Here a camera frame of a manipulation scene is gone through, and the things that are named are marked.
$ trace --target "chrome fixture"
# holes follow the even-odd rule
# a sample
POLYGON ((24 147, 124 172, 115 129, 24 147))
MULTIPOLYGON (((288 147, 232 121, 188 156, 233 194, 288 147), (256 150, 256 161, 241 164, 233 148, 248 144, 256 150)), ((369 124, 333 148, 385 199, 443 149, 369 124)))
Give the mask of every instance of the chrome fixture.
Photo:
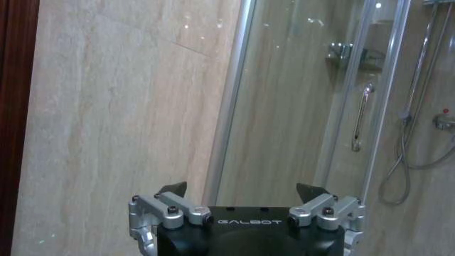
POLYGON ((455 132, 455 117, 445 114, 436 115, 432 123, 439 130, 455 132))
MULTIPOLYGON (((349 64, 353 44, 331 43, 328 45, 327 62, 335 64, 339 68, 345 68, 349 64)), ((363 71, 380 72, 383 70, 385 54, 371 49, 363 49, 360 56, 360 67, 363 71)))
POLYGON ((424 5, 443 4, 443 3, 455 3, 455 0, 424 0, 424 5))
POLYGON ((367 83, 363 93, 361 93, 361 100, 360 100, 360 107, 359 107, 359 115, 356 117, 356 124, 355 124, 355 129, 353 129, 353 136, 352 136, 352 145, 351 149, 353 152, 360 151, 360 132, 361 132, 361 126, 363 126, 363 117, 364 117, 364 112, 367 109, 367 104, 369 100, 371 94, 375 92, 375 86, 372 83, 367 83))
MULTIPOLYGON (((429 79, 431 79, 431 74, 432 74, 432 70, 435 68, 435 64, 436 64, 436 60, 437 60, 437 55, 439 55, 439 50, 440 50, 440 44, 443 41, 443 37, 445 34, 445 30, 447 30, 447 24, 448 24, 448 20, 451 17, 451 12, 452 12, 452 8, 453 8, 453 3, 455 0, 425 0, 424 4, 429 5, 432 4, 432 15, 431 15, 431 20, 427 26, 427 32, 425 32, 425 37, 424 37, 424 41, 421 44, 421 48, 420 48, 420 55, 419 55, 419 60, 417 60, 417 64, 416 64, 416 68, 415 68, 415 73, 413 73, 413 79, 412 79, 412 83, 411 83, 411 87, 409 87, 409 94, 408 94, 408 100, 407 100, 407 104, 404 107, 404 112, 401 115, 401 129, 400 129, 400 136, 399 136, 399 149, 397 149, 397 157, 396 157, 396 161, 391 167, 391 169, 388 170, 388 173, 385 175, 385 178, 383 179, 383 182, 380 184, 380 188, 379 188, 379 197, 380 200, 384 204, 388 205, 400 205, 404 203, 408 194, 409 194, 409 185, 411 185, 411 178, 409 178, 409 169, 415 169, 415 170, 423 170, 423 169, 429 169, 436 167, 437 165, 440 165, 453 154, 455 154, 455 147, 452 147, 449 149, 449 151, 433 162, 431 162, 429 164, 424 164, 424 165, 416 165, 412 164, 408 160, 407 157, 407 151, 408 151, 408 144, 409 141, 412 139, 412 135, 413 135, 413 130, 415 130, 415 126, 416 126, 416 121, 417 121, 417 117, 420 114, 420 110, 421 110, 421 104, 424 101, 424 96, 425 96, 425 92, 428 89, 428 84, 429 84, 429 79), (445 15, 445 20, 441 26, 441 32, 439 35, 439 39, 437 39, 437 44, 436 44, 436 48, 435 48, 435 53, 432 55, 431 58, 431 63, 429 63, 429 67, 427 70, 427 76, 425 76, 425 80, 421 86, 421 93, 419 96, 419 100, 416 103, 416 110, 415 113, 412 115, 411 113, 411 109, 413 106, 413 101, 415 101, 415 97, 416 97, 416 91, 417 91, 417 84, 420 81, 420 74, 421 74, 421 68, 424 65, 424 61, 425 61, 425 56, 427 56, 427 51, 428 51, 428 45, 429 45, 429 41, 431 41, 431 35, 432 35, 432 28, 433 28, 433 24, 436 22, 436 16, 437 16, 437 7, 440 4, 443 3, 449 3, 449 7, 447 10, 447 15, 445 15), (385 199, 384 197, 384 186, 387 184, 387 182, 391 179, 392 174, 395 173, 399 165, 403 165, 404 168, 404 177, 405 177, 405 183, 404 183, 404 193, 401 194, 400 198, 389 201, 385 199)), ((435 120, 435 125, 436 127, 440 129, 448 129, 451 128, 451 120, 447 119, 445 117, 436 117, 435 120)))

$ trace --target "dark wood trim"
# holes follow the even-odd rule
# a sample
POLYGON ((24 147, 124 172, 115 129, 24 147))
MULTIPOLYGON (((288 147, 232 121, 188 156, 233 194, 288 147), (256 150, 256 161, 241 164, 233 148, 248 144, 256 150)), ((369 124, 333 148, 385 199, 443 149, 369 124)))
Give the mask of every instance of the dark wood trim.
POLYGON ((2 71, 2 55, 5 50, 6 26, 8 26, 8 0, 0 0, 0 81, 2 71))
POLYGON ((10 254, 38 0, 0 0, 0 255, 10 254))

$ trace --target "chrome handle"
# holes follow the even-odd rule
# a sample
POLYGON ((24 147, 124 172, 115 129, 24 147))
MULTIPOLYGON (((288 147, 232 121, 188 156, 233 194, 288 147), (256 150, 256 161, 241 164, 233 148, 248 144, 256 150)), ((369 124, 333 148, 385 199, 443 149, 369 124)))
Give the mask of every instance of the chrome handle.
POLYGON ((363 89, 363 93, 361 93, 359 115, 356 117, 356 124, 355 124, 355 129, 353 129, 352 146, 351 146, 351 149, 353 152, 360 151, 360 132, 361 132, 361 126, 363 126, 364 111, 367 109, 369 96, 373 92, 375 92, 373 84, 367 83, 367 85, 363 89))

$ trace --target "bolt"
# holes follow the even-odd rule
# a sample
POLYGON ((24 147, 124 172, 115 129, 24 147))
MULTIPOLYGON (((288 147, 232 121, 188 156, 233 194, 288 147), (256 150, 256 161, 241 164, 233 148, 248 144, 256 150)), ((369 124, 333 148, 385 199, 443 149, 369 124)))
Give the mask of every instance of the bolt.
POLYGON ((324 216, 333 216, 333 214, 335 214, 333 208, 332 208, 332 207, 325 207, 325 208, 321 210, 321 214, 323 214, 324 216))
POLYGON ((168 214, 177 214, 179 213, 179 208, 176 208, 175 206, 169 206, 168 207, 168 214))
POLYGON ((299 213, 299 214, 305 214, 307 211, 301 208, 295 208, 295 211, 299 213))

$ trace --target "silver metal bracket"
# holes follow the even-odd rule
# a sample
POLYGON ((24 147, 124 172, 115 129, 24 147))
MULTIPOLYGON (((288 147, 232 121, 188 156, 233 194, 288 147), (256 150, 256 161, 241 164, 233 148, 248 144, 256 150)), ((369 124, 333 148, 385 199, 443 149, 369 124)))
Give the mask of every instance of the silver metal bracket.
POLYGON ((195 206, 188 200, 171 192, 159 195, 159 200, 167 205, 175 205, 193 225, 203 226, 212 222, 212 213, 207 206, 195 206))
POLYGON ((289 209, 289 218, 293 220, 296 227, 308 227, 311 219, 321 211, 324 207, 332 206, 335 197, 329 194, 321 194, 301 206, 289 209))
POLYGON ((193 225, 211 222, 208 207, 193 206, 172 192, 155 197, 135 196, 128 203, 129 236, 137 240, 139 250, 144 256, 157 256, 156 229, 177 229, 184 224, 183 216, 193 225))
POLYGON ((355 197, 345 197, 332 208, 317 214, 317 226, 324 230, 336 230, 341 226, 344 234, 344 256, 355 255, 355 247, 363 237, 365 207, 355 197))

